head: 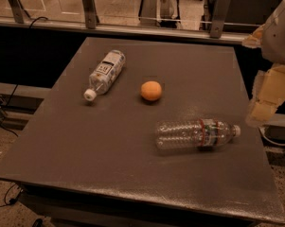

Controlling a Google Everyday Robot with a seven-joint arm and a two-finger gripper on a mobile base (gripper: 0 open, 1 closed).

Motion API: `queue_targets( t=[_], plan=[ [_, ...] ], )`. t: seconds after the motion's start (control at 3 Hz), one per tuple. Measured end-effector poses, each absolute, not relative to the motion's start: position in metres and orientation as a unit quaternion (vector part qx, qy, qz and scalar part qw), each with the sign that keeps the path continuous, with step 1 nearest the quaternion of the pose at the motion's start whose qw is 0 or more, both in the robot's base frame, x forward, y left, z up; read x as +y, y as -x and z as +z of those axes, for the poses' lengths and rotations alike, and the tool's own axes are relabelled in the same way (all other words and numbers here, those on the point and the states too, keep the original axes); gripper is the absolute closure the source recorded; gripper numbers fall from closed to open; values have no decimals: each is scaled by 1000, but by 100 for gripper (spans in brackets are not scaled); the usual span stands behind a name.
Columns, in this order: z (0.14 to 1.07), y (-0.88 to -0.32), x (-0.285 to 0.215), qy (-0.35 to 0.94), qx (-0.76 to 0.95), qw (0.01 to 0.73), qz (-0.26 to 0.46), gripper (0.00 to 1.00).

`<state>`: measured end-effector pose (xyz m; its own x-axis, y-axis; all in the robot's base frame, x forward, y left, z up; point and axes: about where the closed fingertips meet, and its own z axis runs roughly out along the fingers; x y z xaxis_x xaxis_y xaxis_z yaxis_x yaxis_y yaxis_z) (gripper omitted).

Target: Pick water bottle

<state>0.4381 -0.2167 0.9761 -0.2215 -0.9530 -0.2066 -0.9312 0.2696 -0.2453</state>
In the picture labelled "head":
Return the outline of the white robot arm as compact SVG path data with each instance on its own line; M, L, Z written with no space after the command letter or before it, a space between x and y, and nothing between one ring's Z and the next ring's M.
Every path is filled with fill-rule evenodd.
M260 48L262 57L273 64L267 72L258 71L253 84L246 123L259 127L285 102L285 0L242 45Z

